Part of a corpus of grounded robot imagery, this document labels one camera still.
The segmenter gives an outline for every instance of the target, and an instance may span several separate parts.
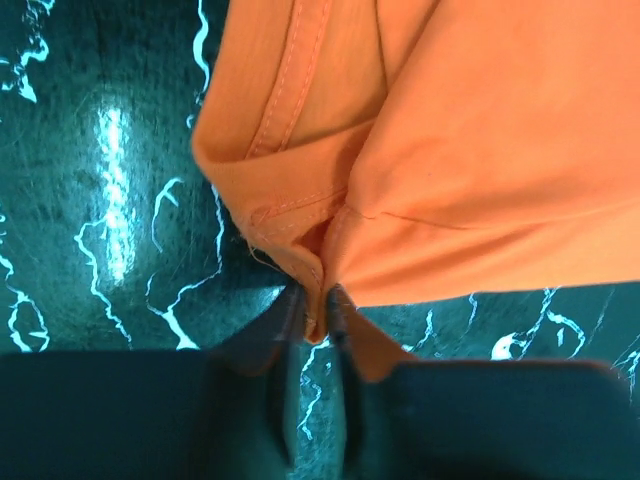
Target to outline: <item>orange shirt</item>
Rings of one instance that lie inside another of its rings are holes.
[[[358,306],[640,280],[640,2],[232,0],[193,136],[252,248]]]

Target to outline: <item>cloth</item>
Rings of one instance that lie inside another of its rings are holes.
[[[231,0],[195,159],[359,306],[640,279],[640,3]]]

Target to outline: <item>marble table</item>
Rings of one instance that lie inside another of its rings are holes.
[[[282,289],[190,152],[226,8],[0,0],[0,352],[206,348]],[[366,313],[426,358],[594,358],[640,395],[637,284]],[[306,348],[292,478],[336,477],[331,362]]]

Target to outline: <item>black object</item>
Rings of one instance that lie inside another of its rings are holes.
[[[640,428],[587,362],[421,361],[340,288],[328,318],[343,477],[631,480]],[[0,357],[0,479],[284,479],[295,456],[304,294],[211,352]]]

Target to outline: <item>orange fabric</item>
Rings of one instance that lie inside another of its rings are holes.
[[[640,279],[640,3],[232,0],[196,161],[326,335],[359,306]]]

